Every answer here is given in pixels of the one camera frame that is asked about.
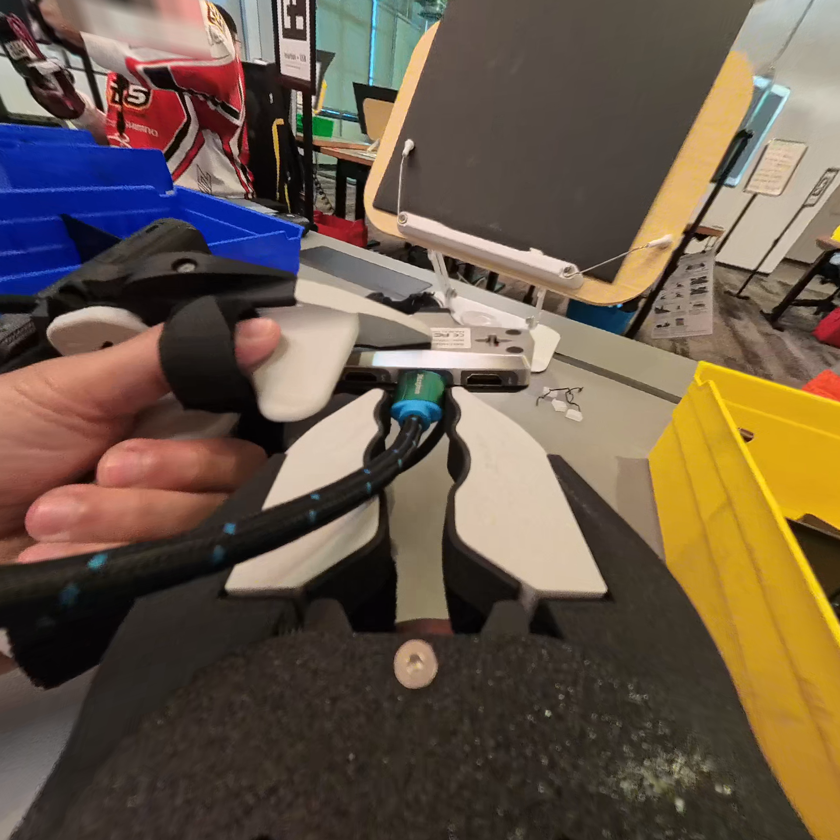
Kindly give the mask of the yellow plastic bin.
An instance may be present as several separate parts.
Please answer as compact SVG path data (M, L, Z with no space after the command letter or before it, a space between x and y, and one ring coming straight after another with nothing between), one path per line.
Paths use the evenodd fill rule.
M791 524L838 529L838 433L838 401L698 363L648 456L668 569L814 838L838 838L839 626Z

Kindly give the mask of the white wall sign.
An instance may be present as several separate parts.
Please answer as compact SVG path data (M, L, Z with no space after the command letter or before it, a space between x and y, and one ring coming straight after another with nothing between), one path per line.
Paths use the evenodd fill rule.
M781 196L808 151L808 143L773 139L764 147L743 191L751 196Z

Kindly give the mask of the blue container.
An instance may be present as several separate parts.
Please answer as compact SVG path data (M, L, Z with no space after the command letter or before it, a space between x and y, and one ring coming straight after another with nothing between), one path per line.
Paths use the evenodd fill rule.
M610 307L570 300L565 311L565 317L605 332L624 335L635 319L639 305L639 299Z

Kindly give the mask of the printed paper sheet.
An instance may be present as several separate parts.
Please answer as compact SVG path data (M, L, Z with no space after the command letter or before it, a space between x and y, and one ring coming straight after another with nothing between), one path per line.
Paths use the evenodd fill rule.
M680 257L654 304L654 340L699 338L713 332L717 251L707 248Z

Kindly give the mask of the grey laptop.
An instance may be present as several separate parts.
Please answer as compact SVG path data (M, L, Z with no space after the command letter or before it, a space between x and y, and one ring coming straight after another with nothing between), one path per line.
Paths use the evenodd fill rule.
M424 280L326 246L303 250L300 263L394 301L423 295L432 288L432 284Z

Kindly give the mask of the wooden table black legs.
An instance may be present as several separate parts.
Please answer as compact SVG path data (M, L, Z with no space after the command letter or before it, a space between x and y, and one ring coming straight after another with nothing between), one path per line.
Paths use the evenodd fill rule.
M305 216L310 221L313 220L316 194L314 185L316 163L314 159L318 154L323 154L336 162L334 212L341 217L345 217L348 205L347 186L351 182L355 189L353 220L364 219L364 189L375 162L375 154L369 153L364 143L318 137L307 140L303 134L296 134L295 141L302 160L302 192Z

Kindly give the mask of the grey desk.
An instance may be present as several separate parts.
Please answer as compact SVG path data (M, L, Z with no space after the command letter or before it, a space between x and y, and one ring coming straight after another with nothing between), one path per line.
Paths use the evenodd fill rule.
M697 363L544 311L560 342L528 395L483 394L561 456L660 557L663 542L648 454L686 393ZM583 419L535 405L544 386L582 387ZM2 838L11 837L67 743L95 671L48 691L2 676Z

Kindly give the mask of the black braided cable green plugs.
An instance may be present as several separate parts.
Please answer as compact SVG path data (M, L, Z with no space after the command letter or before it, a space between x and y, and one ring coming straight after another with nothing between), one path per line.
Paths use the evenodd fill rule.
M348 515L420 459L431 425L442 431L447 386L441 374L407 371L397 378L391 418L400 431L372 462L301 497L221 526L201 526L177 538L140 542L2 568L2 628L48 625L76 612L134 600L278 550Z

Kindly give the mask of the grey multiport hub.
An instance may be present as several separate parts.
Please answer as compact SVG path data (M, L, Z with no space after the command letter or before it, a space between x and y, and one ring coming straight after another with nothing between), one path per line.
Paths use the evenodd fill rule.
M507 393L531 380L533 340L529 331L501 328L432 328L426 343L375 348L357 345L339 383L346 389L394 390L403 375L432 372L448 389Z

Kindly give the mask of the black backpack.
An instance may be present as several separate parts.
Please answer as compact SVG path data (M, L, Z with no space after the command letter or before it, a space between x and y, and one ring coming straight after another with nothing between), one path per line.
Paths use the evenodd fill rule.
M305 171L290 125L291 97L277 67L243 63L248 136L248 170L255 199L282 213L306 216Z

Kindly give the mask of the black board wooden rim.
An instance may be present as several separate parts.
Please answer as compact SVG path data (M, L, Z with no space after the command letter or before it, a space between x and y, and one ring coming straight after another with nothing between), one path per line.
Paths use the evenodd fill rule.
M457 1L418 42L364 191L578 266L613 306L663 275L750 103L753 2Z

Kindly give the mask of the white clip bar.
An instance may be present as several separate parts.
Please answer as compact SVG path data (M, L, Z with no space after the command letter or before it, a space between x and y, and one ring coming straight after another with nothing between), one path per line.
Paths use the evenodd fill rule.
M508 275L522 275L533 285L559 284L578 289L584 281L578 266L536 248L514 248L448 227L414 213L400 212L397 226L405 239L446 256L470 264L491 268L497 266Z

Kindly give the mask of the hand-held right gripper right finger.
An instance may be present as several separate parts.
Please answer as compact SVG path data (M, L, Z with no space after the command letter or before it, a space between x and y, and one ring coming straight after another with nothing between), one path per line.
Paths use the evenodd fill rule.
M456 633L513 602L526 626L546 602L599 602L607 583L540 442L468 391L447 396L445 595Z

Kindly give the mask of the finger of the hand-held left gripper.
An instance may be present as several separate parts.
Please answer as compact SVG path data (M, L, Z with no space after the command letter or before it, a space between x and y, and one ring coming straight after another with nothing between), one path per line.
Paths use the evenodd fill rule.
M366 349L429 349L431 329L383 303L342 287L315 280L297 279L297 303L353 314L359 322L355 346Z

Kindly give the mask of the large blue plastic bin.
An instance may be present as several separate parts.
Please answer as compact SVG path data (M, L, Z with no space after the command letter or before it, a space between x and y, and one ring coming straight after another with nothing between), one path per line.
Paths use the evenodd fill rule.
M63 216L127 238L160 218L212 253L298 273L300 226L173 184L162 152L100 146L73 129L2 123L1 291L34 295L79 267Z

